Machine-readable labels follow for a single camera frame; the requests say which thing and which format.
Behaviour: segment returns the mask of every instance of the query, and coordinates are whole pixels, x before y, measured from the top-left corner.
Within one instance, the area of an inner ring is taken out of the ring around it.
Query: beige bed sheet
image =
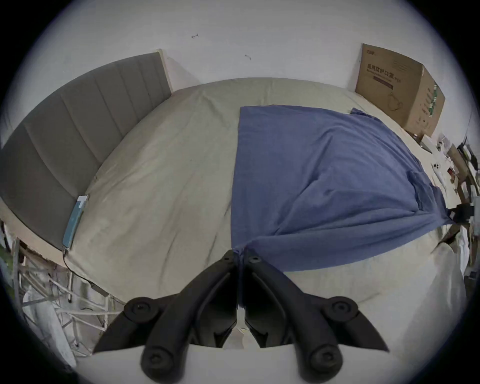
[[[358,108],[376,116],[440,186],[432,155],[355,93],[289,79],[204,84],[175,92],[107,158],[87,190],[89,200],[67,264],[123,301],[178,293],[231,247],[230,199],[240,107],[271,104],[342,113]],[[459,203],[453,189],[443,192],[447,206]],[[405,281],[441,236],[439,228],[367,260],[287,275],[305,292],[362,302]]]

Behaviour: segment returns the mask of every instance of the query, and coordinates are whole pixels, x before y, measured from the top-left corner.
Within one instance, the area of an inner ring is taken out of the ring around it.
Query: blue blanket
[[[232,247],[283,271],[352,263],[452,223],[420,162],[357,109],[242,107]]]

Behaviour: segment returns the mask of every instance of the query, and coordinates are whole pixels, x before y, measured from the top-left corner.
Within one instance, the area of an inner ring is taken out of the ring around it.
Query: cardboard box
[[[445,103],[440,87],[423,64],[366,44],[355,92],[417,135],[432,135]]]
[[[458,169],[458,184],[463,183],[468,176],[470,175],[470,171],[468,169],[468,165],[465,162],[463,156],[461,155],[460,151],[455,148],[455,146],[451,146],[447,153],[448,157],[452,159],[455,167]]]

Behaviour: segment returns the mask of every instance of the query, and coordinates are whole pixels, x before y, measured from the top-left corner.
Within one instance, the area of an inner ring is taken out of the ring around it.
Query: cable
[[[0,220],[0,228],[3,233],[3,240],[5,242],[5,249],[7,250],[8,253],[12,253],[12,250],[10,249],[10,244],[8,243],[7,239],[7,231],[5,230],[5,223]]]
[[[72,269],[70,269],[70,267],[67,265],[66,261],[65,261],[65,256],[67,255],[67,250],[63,250],[62,252],[62,259],[63,259],[63,263],[65,264],[65,266],[67,267],[67,269],[72,272],[75,276],[79,277],[80,279],[83,279],[83,280],[86,280],[90,283],[90,285],[96,285],[93,281],[83,277],[83,276],[80,276],[78,273],[76,273],[75,271],[73,271]]]

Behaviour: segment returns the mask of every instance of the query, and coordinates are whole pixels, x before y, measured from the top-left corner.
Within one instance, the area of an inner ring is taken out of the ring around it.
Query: upholstered headboard
[[[0,151],[0,197],[61,249],[77,197],[123,137],[171,95],[158,52],[90,71],[36,106]]]

